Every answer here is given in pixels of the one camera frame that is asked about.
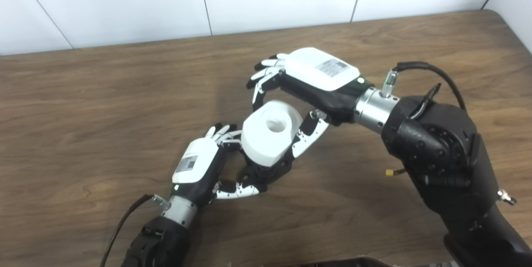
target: cable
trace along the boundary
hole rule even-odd
[[[111,239],[109,240],[109,244],[107,248],[105,249],[105,252],[103,254],[103,258],[101,258],[100,267],[105,267],[105,261],[107,261],[107,257],[109,256],[109,252],[111,252],[111,248],[114,244],[114,240],[116,240],[116,236],[118,235],[118,232],[122,228],[122,225],[124,225],[124,222],[129,217],[129,214],[131,214],[133,211],[135,211],[140,205],[144,204],[146,201],[150,200],[153,197],[153,194],[144,194],[141,198],[139,198],[137,201],[135,201],[131,207],[129,207],[129,210],[124,214],[120,222],[118,222],[118,225],[116,226],[116,229],[114,230],[113,235],[111,236]]]
[[[424,69],[424,70],[430,70],[438,74],[441,78],[443,78],[447,82],[447,84],[453,91],[453,94],[456,97],[456,100],[458,101],[458,105],[460,105],[460,108],[462,108],[462,110],[467,112],[466,103],[464,102],[464,99],[462,98],[462,94],[460,94],[460,90],[458,90],[458,87],[456,86],[454,81],[451,79],[451,77],[447,75],[447,73],[444,72],[442,69],[437,68],[436,66],[433,66],[431,64],[428,64],[427,62],[411,61],[411,62],[399,62],[397,66],[394,67],[392,70],[395,70],[397,72],[402,72],[403,70],[408,70],[408,69]]]
[[[431,90],[429,90],[429,92],[427,92],[427,94],[423,97],[423,100],[418,105],[418,108],[416,108],[416,110],[414,110],[410,114],[408,119],[417,119],[418,117],[420,117],[421,114],[423,114],[423,112],[425,111],[425,109],[427,109],[429,101],[434,98],[434,95],[436,95],[436,93],[438,93],[440,87],[441,87],[441,83],[438,83],[437,85],[432,87]]]
[[[386,170],[386,176],[399,176],[399,174],[403,174],[405,173],[406,170],[404,168],[400,169],[400,170]]]

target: qr code label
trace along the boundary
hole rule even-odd
[[[191,157],[186,157],[186,158],[181,159],[174,173],[193,170],[194,164],[196,164],[197,159],[198,159],[198,156],[191,156]]]
[[[333,78],[344,70],[348,69],[349,66],[344,64],[344,62],[339,61],[338,59],[329,59],[324,63],[316,66],[316,69],[325,73],[327,76]]]

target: robotic arm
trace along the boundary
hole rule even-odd
[[[315,109],[271,166],[249,159],[241,149],[241,131],[234,131],[234,126],[217,124],[207,136],[194,140],[173,174],[170,200],[154,197],[165,211],[144,225],[123,267],[181,266],[189,247],[188,228],[199,208],[215,198],[266,191],[268,184],[290,171],[292,161],[329,124],[343,123],[361,124],[381,136],[388,153],[404,166],[387,175],[408,173],[424,203],[446,225],[445,246],[460,266],[532,266],[532,250],[495,204],[497,200],[511,205],[517,201],[499,189],[482,137],[445,72],[424,62],[405,62],[388,73],[382,89],[376,89],[354,66],[314,48],[272,56],[255,69],[258,72],[247,83],[248,89],[255,88],[253,111],[264,105],[267,91],[277,88]],[[439,84],[425,96],[393,96],[399,72],[409,69],[442,76],[460,108],[434,102]],[[228,154],[235,150],[243,153],[247,166],[237,182],[218,180]]]
[[[255,86],[254,108],[279,87],[324,112],[333,125],[358,123],[379,134],[404,166],[387,174],[408,173],[446,225],[445,246],[460,266],[532,266],[532,251],[495,204],[517,201],[499,189],[482,137],[445,72],[424,62],[399,63],[379,90],[357,68],[314,48],[273,56],[255,69],[260,71],[247,85]],[[443,77],[460,108],[434,102],[439,84],[425,96],[393,96],[399,72],[409,69]]]

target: wood grain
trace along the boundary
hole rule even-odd
[[[473,11],[0,57],[0,265],[97,266],[125,210],[167,195],[175,164],[208,126],[242,123],[260,60],[317,47],[381,83],[398,61],[455,79],[487,144],[500,208],[532,244],[532,57],[503,20]],[[440,82],[405,72],[398,96]],[[274,92],[301,110],[307,104]],[[452,102],[443,87],[440,102]],[[224,176],[234,177],[232,160]],[[396,265],[450,260],[438,216],[399,162],[356,125],[329,128],[268,193],[215,201],[197,218],[186,266],[277,267],[371,256]],[[127,221],[108,266],[158,209]]]

